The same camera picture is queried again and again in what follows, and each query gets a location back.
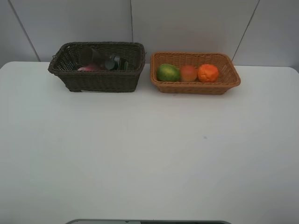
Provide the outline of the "orange tangerine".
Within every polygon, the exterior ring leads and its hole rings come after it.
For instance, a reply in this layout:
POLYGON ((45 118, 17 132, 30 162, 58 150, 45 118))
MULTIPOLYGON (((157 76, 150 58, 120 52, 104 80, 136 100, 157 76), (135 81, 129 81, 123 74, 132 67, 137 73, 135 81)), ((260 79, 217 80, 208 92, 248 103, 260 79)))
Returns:
POLYGON ((198 80, 204 83, 213 83, 219 76, 219 70, 212 64, 203 64, 198 68, 198 80))

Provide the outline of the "dark green pump bottle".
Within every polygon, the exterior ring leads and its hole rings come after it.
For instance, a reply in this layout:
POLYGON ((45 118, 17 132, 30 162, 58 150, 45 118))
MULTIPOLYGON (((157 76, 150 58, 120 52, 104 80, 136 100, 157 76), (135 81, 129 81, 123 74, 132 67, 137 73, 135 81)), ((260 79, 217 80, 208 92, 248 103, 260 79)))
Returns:
POLYGON ((107 70, 128 70, 128 61, 114 54, 105 60, 104 65, 107 70))

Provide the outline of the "green lime fruit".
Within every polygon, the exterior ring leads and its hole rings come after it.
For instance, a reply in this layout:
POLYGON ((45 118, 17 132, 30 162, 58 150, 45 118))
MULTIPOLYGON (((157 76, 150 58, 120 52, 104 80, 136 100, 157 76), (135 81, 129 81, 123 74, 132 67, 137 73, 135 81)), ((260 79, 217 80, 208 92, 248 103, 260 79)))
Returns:
POLYGON ((161 64, 157 69, 157 79, 162 82, 177 82, 180 80, 180 71, 171 64, 161 64))

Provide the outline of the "dark brown wicker basket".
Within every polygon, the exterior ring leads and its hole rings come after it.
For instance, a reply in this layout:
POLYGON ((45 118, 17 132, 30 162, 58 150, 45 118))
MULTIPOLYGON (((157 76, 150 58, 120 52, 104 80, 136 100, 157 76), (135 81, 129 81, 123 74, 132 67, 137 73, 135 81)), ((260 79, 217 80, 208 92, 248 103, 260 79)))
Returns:
POLYGON ((64 44, 53 56, 48 71, 65 84, 71 92, 134 92, 145 65, 144 46, 136 42, 70 42, 64 44), (128 61, 128 70, 78 71, 84 67, 79 55, 84 47, 91 47, 128 61))

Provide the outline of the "red yellow peach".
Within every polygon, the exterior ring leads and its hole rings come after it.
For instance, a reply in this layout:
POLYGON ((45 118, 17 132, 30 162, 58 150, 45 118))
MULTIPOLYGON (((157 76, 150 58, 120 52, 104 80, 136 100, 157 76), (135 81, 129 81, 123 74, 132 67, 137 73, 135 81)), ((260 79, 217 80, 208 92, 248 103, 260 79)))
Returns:
POLYGON ((197 79, 197 70, 192 65, 185 65, 180 68, 181 82, 194 82, 197 79))

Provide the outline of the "translucent purple plastic cup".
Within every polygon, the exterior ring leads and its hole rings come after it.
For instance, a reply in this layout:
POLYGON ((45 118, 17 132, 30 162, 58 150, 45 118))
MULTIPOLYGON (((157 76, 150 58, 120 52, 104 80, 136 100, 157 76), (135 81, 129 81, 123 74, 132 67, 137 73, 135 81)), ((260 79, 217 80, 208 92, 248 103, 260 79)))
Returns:
POLYGON ((94 48, 84 47, 79 55, 79 63, 82 66, 94 66, 97 70, 106 70, 105 61, 107 56, 94 48))

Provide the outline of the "light orange wicker basket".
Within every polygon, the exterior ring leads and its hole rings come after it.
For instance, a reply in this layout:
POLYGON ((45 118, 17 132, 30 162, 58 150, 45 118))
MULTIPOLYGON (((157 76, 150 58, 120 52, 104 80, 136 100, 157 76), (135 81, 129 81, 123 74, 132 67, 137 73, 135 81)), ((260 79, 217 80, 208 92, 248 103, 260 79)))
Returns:
POLYGON ((153 85, 163 93, 206 95, 222 95, 241 83, 231 59, 223 53, 155 52, 150 58, 150 79, 153 85), (203 64, 212 64, 218 68, 220 74, 217 81, 213 83, 203 83, 198 80, 194 82, 162 82, 157 78, 157 69, 164 63, 177 68, 184 65, 193 65, 198 68, 203 64))

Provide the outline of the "pink squeeze bottle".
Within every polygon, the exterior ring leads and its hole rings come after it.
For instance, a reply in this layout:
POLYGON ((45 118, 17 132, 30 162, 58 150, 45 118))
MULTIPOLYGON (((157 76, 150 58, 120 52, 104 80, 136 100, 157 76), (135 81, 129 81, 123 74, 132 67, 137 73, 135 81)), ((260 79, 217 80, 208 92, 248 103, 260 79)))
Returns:
POLYGON ((99 70, 99 67, 96 65, 88 65, 88 66, 80 67, 78 69, 78 71, 95 71, 95 70, 99 70))

